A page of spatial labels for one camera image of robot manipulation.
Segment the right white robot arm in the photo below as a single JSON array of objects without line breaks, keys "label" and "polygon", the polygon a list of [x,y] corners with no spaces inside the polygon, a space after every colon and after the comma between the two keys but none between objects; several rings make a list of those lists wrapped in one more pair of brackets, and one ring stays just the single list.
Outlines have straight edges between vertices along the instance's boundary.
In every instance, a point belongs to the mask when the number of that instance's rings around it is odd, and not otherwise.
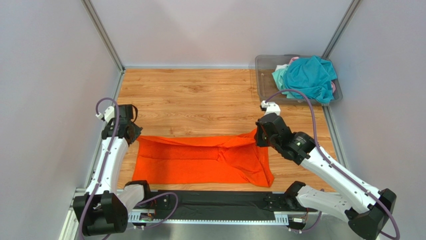
[{"label": "right white robot arm", "polygon": [[285,193],[299,205],[346,222],[364,240],[375,240],[386,223],[393,220],[397,195],[392,190],[380,190],[361,180],[317,146],[313,137],[291,131],[276,113],[265,114],[256,126],[254,139],[259,147],[272,147],[284,159],[316,174],[337,192],[325,193],[295,181]]}]

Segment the orange t shirt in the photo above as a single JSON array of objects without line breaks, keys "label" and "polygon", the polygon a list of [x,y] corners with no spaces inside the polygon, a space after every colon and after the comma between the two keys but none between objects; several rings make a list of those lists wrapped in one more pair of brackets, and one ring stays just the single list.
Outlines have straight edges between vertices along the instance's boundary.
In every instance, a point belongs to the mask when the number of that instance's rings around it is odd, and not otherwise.
[{"label": "orange t shirt", "polygon": [[203,137],[139,136],[133,181],[149,184],[252,184],[274,182],[269,153],[256,130]]}]

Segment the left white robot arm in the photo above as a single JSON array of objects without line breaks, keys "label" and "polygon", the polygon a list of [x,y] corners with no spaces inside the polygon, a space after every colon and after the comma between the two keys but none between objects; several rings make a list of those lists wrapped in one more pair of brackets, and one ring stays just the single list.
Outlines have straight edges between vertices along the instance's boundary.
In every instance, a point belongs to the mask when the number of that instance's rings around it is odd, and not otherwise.
[{"label": "left white robot arm", "polygon": [[121,193],[117,192],[123,159],[142,131],[135,124],[137,114],[133,104],[121,104],[96,115],[106,123],[99,160],[84,195],[75,197],[72,204],[81,240],[125,232],[129,213],[149,191],[148,183],[142,180],[130,181]]}]

